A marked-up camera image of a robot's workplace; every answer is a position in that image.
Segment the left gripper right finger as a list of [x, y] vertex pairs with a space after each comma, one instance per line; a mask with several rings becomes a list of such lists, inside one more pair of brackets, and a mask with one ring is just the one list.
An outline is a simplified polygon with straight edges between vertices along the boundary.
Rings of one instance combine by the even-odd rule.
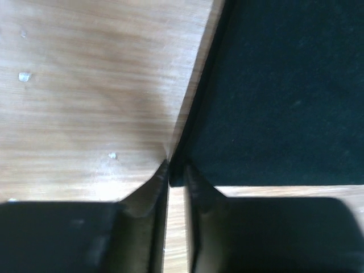
[[228, 197], [184, 169], [191, 272], [362, 272], [363, 234], [330, 197]]

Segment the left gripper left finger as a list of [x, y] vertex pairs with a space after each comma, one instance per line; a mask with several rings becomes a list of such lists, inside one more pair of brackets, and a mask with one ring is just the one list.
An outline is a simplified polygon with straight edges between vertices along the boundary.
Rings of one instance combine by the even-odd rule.
[[168, 162], [117, 202], [1, 203], [2, 272], [162, 272]]

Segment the black t shirt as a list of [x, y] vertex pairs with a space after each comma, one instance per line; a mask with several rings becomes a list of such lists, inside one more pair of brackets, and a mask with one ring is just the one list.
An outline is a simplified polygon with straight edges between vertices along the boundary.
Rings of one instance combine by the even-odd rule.
[[226, 1], [169, 182], [363, 184], [363, 2]]

